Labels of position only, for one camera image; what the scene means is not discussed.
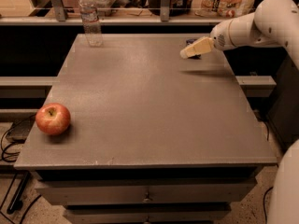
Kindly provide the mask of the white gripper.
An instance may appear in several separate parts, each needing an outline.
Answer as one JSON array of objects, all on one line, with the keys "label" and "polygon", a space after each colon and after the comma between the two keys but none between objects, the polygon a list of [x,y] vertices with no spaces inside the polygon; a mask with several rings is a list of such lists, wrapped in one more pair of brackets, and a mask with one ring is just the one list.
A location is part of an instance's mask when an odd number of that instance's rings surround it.
[{"label": "white gripper", "polygon": [[219,50],[235,49],[236,45],[233,41],[233,21],[227,20],[217,24],[211,31],[210,37],[200,37],[192,44],[180,51],[183,59],[189,59],[195,55],[209,53],[215,47]]}]

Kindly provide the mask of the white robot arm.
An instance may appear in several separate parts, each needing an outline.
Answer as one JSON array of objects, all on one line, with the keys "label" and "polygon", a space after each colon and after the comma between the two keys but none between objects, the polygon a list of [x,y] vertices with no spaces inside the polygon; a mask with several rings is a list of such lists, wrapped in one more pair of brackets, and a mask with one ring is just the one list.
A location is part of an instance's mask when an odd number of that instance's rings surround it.
[{"label": "white robot arm", "polygon": [[[263,0],[254,12],[216,25],[210,35],[186,46],[184,59],[213,49],[284,48],[299,68],[299,8],[292,0]],[[280,161],[266,224],[299,224],[299,140]]]}]

